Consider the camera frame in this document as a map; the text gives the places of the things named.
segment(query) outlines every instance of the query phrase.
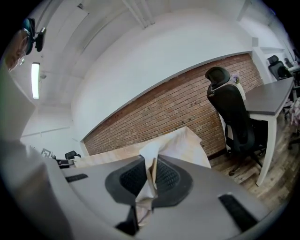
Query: desk leg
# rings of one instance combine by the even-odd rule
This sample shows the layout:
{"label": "desk leg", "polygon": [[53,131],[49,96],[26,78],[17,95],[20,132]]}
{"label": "desk leg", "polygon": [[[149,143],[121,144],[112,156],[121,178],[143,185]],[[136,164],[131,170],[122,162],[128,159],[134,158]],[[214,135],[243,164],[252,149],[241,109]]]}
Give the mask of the desk leg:
{"label": "desk leg", "polygon": [[266,150],[266,155],[264,157],[261,173],[259,174],[258,180],[256,182],[258,186],[260,186],[263,183],[263,180],[267,175],[267,172],[269,170],[273,158],[273,153],[274,153],[275,143],[276,143],[276,131],[277,131],[277,118],[272,117],[268,119],[267,150]]}

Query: brick wall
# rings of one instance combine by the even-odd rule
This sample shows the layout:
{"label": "brick wall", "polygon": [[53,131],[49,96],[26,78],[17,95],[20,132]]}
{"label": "brick wall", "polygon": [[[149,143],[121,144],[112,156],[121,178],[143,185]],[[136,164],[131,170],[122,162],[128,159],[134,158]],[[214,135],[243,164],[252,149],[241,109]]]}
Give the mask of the brick wall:
{"label": "brick wall", "polygon": [[100,124],[85,139],[90,155],[121,148],[188,126],[203,141],[207,156],[225,148],[218,113],[206,97],[213,67],[239,73],[245,92],[263,82],[249,54],[228,57],[194,68],[145,93]]}

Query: desk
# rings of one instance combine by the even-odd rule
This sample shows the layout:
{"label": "desk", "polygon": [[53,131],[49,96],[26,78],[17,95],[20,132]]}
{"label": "desk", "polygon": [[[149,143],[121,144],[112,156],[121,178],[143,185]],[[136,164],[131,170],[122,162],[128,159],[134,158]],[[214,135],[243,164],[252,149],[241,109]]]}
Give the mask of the desk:
{"label": "desk", "polygon": [[290,67],[287,70],[289,70],[290,73],[294,73],[294,72],[300,71],[300,66]]}
{"label": "desk", "polygon": [[268,122],[268,143],[266,155],[256,184],[262,184],[269,170],[275,143],[277,130],[277,116],[284,107],[287,98],[293,88],[293,77],[281,81],[272,82],[253,88],[246,93],[244,101],[250,118]]}

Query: ceiling light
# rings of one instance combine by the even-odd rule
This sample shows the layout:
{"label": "ceiling light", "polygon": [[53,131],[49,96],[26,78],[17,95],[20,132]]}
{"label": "ceiling light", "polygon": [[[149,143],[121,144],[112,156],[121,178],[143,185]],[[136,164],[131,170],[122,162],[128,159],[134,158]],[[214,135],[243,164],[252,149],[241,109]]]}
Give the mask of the ceiling light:
{"label": "ceiling light", "polygon": [[39,76],[39,63],[34,62],[31,65],[31,87],[33,99],[39,99],[38,95],[38,76]]}

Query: wooden floor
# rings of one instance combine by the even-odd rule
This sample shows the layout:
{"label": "wooden floor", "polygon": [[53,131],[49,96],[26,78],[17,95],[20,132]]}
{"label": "wooden floor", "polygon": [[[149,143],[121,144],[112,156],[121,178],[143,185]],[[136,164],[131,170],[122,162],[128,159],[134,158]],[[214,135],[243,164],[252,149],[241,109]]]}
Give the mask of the wooden floor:
{"label": "wooden floor", "polygon": [[[287,149],[292,134],[289,121],[283,115],[277,119],[277,137],[273,160],[268,174],[261,186],[255,183],[260,166],[252,159],[245,159],[241,168],[231,178],[242,185],[250,193],[258,197],[270,210],[274,210],[284,201],[288,201],[293,193],[293,186],[300,169],[300,145],[294,144],[292,150]],[[213,169],[227,176],[237,163],[237,159],[228,159],[225,155],[210,161]]]}

